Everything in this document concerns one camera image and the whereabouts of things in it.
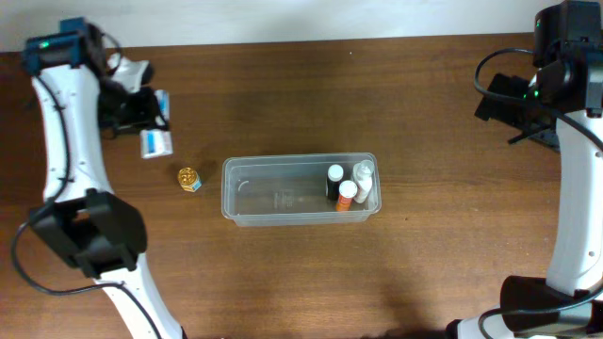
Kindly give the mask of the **dark bottle white cap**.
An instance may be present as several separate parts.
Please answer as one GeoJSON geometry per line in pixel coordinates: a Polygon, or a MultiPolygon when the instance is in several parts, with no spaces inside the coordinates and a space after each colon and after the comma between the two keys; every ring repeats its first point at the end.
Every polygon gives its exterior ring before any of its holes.
{"type": "Polygon", "coordinates": [[[344,170],[338,164],[328,168],[326,179],[326,196],[330,201],[337,201],[339,197],[339,186],[343,180],[344,170]]]}

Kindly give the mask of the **orange Redoxon tablet tube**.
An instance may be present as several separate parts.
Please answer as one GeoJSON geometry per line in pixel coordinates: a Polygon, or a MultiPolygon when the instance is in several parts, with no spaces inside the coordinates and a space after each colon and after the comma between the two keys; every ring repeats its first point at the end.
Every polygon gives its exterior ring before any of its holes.
{"type": "Polygon", "coordinates": [[[335,206],[337,212],[350,210],[351,203],[358,192],[357,184],[351,180],[343,181],[339,186],[339,197],[335,206]]]}

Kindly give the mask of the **gold lid balm jar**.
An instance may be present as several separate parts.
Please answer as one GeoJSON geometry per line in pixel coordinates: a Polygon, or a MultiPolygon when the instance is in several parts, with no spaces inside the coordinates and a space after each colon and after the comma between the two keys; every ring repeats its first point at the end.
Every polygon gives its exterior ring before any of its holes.
{"type": "Polygon", "coordinates": [[[177,180],[179,185],[187,192],[196,192],[202,186],[201,178],[193,168],[180,169],[177,180]]]}

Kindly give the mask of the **white blue Panadol box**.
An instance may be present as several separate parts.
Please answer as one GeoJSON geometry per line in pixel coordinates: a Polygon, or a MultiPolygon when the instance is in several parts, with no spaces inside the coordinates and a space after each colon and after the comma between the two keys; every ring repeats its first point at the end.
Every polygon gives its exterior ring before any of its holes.
{"type": "Polygon", "coordinates": [[[173,154],[170,122],[170,95],[163,89],[155,92],[159,103],[160,116],[155,119],[159,128],[140,132],[141,157],[143,159],[157,158],[173,154]]]}

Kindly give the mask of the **white calamine lotion bottle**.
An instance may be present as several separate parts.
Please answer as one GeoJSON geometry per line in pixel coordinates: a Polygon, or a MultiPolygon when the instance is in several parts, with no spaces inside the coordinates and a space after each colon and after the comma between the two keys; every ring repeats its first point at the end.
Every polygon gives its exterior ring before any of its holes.
{"type": "Polygon", "coordinates": [[[351,178],[358,190],[354,197],[357,203],[364,203],[373,187],[372,175],[375,166],[371,160],[363,160],[353,166],[351,178]]]}

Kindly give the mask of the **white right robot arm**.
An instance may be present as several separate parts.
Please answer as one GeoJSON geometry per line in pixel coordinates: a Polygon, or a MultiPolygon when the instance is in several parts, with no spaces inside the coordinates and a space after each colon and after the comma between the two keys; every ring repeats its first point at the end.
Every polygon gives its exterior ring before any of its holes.
{"type": "Polygon", "coordinates": [[[544,278],[510,276],[494,308],[450,322],[447,338],[602,335],[602,15],[562,1],[534,19],[531,79],[498,73],[475,115],[519,130],[561,156],[558,228],[544,278]]]}

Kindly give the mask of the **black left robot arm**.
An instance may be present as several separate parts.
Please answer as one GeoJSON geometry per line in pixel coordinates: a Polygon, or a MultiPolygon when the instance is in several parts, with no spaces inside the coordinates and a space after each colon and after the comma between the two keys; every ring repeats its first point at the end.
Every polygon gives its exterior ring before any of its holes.
{"type": "Polygon", "coordinates": [[[24,68],[36,91],[46,146],[43,204],[24,227],[67,266],[107,294],[135,338],[182,338],[183,327],[161,298],[147,261],[140,211],[108,180],[103,134],[138,135],[144,156],[172,151],[170,97],[153,89],[154,69],[122,50],[84,18],[60,22],[56,34],[27,40],[24,68]]]}

